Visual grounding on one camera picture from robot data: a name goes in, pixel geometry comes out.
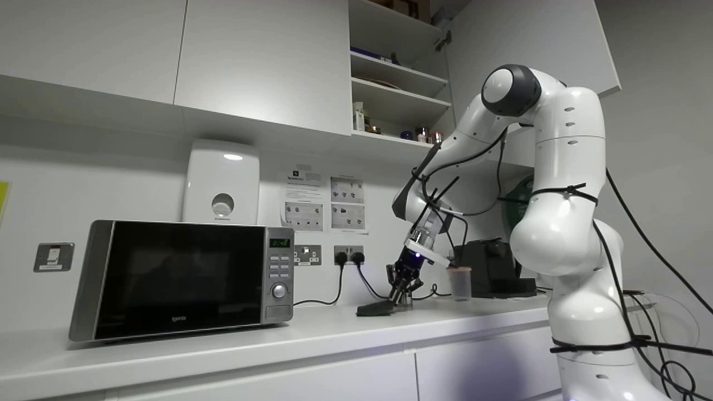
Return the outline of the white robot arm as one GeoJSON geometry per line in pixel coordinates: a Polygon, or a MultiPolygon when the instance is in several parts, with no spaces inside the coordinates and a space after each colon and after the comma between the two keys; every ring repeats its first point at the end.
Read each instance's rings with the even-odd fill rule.
{"type": "Polygon", "coordinates": [[[418,267],[437,255],[435,236],[455,213],[426,189],[431,173],[478,155],[482,136],[511,125],[534,130],[534,179],[524,217],[511,231],[521,267],[551,281],[547,322],[565,401],[665,401],[665,364],[644,372],[651,343],[633,332],[622,296],[622,236],[594,215],[606,184],[606,127],[600,95],[525,64],[488,74],[456,128],[429,149],[392,203],[410,223],[389,282],[402,297],[418,267]]]}

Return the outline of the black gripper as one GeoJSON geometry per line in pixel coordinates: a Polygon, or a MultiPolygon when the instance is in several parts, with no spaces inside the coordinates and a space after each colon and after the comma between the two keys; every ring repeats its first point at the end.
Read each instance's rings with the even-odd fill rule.
{"type": "Polygon", "coordinates": [[[448,257],[435,252],[431,247],[426,247],[424,242],[406,240],[397,263],[385,265],[387,282],[389,282],[389,294],[387,294],[389,300],[399,296],[399,282],[410,282],[400,300],[412,303],[414,292],[424,285],[424,281],[418,279],[424,263],[445,265],[448,257]]]}

